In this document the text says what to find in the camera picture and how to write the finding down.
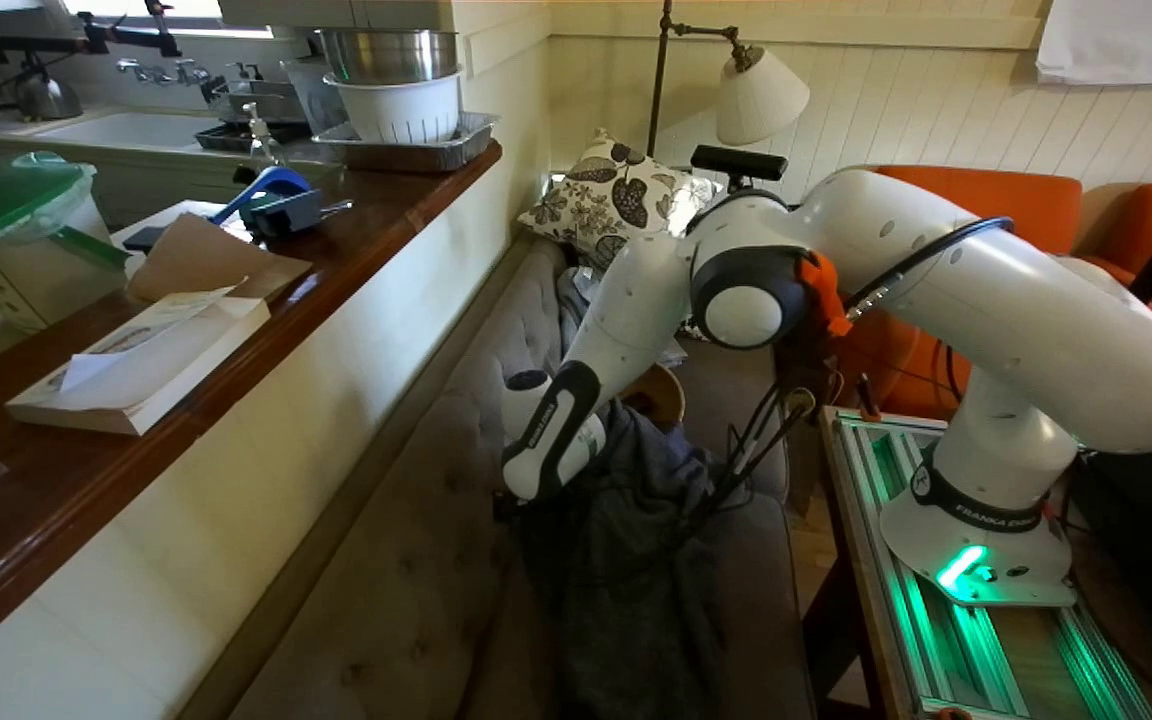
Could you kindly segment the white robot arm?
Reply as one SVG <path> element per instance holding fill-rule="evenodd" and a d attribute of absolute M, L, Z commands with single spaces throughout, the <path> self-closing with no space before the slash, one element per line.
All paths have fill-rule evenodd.
<path fill-rule="evenodd" d="M 804 199 L 735 190 L 615 250 L 561 368 L 506 395 L 502 489 L 540 501 L 603 447 L 596 406 L 681 329 L 764 346 L 886 312 L 970 358 L 924 468 L 880 506 L 890 554 L 954 602 L 1067 607 L 1043 496 L 1077 453 L 1152 453 L 1152 307 L 1009 219 L 844 169 Z"/>

